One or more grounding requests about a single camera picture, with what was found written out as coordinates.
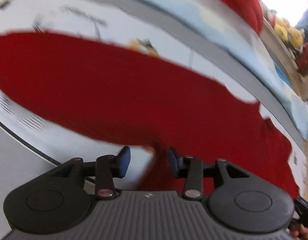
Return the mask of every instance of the light blue fabric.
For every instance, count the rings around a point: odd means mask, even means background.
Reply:
[[[261,51],[265,48],[250,27],[245,26],[245,31],[238,31],[240,27],[233,26],[231,19],[225,20],[224,15],[215,11],[213,4],[209,7],[193,0],[144,1],[180,19],[241,62],[272,91],[302,137],[308,139],[308,106],[279,78],[273,61],[266,55],[267,52]]]
[[[284,72],[277,66],[277,64],[274,62],[274,65],[275,65],[275,70],[278,74],[278,76],[280,77],[280,79],[282,81],[284,81],[292,90],[293,90],[293,87],[292,87],[292,84],[290,83],[288,77],[284,74]]]

